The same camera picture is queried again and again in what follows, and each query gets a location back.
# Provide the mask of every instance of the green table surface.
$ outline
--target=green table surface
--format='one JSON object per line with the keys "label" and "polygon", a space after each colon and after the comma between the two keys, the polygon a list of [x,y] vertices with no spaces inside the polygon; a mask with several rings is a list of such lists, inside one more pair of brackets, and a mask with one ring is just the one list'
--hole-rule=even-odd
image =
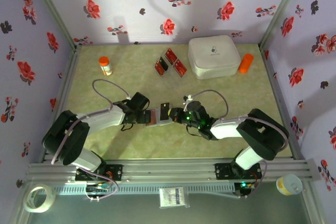
{"label": "green table surface", "polygon": [[[150,99],[150,107],[159,107],[169,102],[174,107],[183,107],[183,96],[196,94],[205,89],[214,89],[225,96],[229,104],[227,118],[247,114],[259,108],[281,123],[278,107],[267,77],[257,44],[237,44],[241,57],[254,55],[254,61],[245,74],[207,80],[197,80],[188,60],[188,45],[117,45],[83,46],[80,51],[74,79],[68,98],[67,109],[73,113],[89,113],[106,108],[109,104],[92,89],[94,79],[107,79],[122,86],[130,95],[140,92]],[[154,69],[155,62],[171,48],[187,72],[180,78],[173,68],[160,77]],[[113,74],[104,76],[98,59],[107,56]],[[105,82],[97,82],[97,89],[112,101],[125,99],[124,93]],[[207,92],[197,97],[208,114],[214,118],[225,113],[223,100],[215,93]],[[219,141],[207,141],[190,136],[185,126],[177,123],[145,127],[135,125],[121,132],[121,126],[112,126],[90,134],[85,148],[96,152],[104,159],[128,158],[195,158],[234,157],[248,145],[243,138],[232,137]],[[289,148],[278,156],[291,156]]]}

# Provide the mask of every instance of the gray floor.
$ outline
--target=gray floor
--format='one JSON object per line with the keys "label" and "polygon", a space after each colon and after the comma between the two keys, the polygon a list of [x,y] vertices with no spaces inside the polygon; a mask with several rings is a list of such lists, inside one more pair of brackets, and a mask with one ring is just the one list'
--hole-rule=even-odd
{"label": "gray floor", "polygon": [[301,196],[283,196],[275,183],[263,183],[251,198],[237,200],[191,194],[190,208],[159,208],[158,195],[116,195],[101,202],[85,196],[58,196],[45,213],[32,214],[33,224],[309,224]]}

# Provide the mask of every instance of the red card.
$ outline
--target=red card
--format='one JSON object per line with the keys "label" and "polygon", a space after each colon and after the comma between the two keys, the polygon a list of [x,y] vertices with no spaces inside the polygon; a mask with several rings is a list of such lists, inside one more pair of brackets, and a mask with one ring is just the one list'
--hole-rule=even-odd
{"label": "red card", "polygon": [[174,68],[181,77],[183,77],[184,74],[187,72],[187,68],[182,64],[180,60],[177,60],[177,62],[175,62]]}
{"label": "red card", "polygon": [[162,76],[164,74],[164,69],[158,61],[155,63],[155,69],[157,70],[159,75]]}
{"label": "red card", "polygon": [[173,50],[170,48],[167,50],[165,55],[171,65],[177,60],[177,56],[174,54]]}

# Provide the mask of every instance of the white container lid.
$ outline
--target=white container lid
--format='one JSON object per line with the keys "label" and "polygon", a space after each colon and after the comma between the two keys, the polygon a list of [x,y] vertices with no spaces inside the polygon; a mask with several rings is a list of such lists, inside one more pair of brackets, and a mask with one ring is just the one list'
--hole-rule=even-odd
{"label": "white container lid", "polygon": [[227,35],[191,39],[189,49],[195,66],[201,69],[225,69],[240,64],[237,48]]}

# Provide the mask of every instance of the black bracket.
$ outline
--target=black bracket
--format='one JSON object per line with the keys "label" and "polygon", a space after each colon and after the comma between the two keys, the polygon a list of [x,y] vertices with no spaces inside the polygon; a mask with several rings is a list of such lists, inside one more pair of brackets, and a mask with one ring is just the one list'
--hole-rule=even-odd
{"label": "black bracket", "polygon": [[[106,177],[111,177],[115,181],[121,181],[122,165],[106,165],[104,172],[101,174]],[[76,172],[76,181],[95,181],[96,177],[87,174],[86,172],[78,169]]]}
{"label": "black bracket", "polygon": [[234,174],[231,163],[218,163],[215,164],[216,180],[229,180],[229,179],[255,179],[255,175],[258,179],[261,179],[261,169],[259,164],[253,165],[249,170],[246,170],[244,174],[238,176]]}

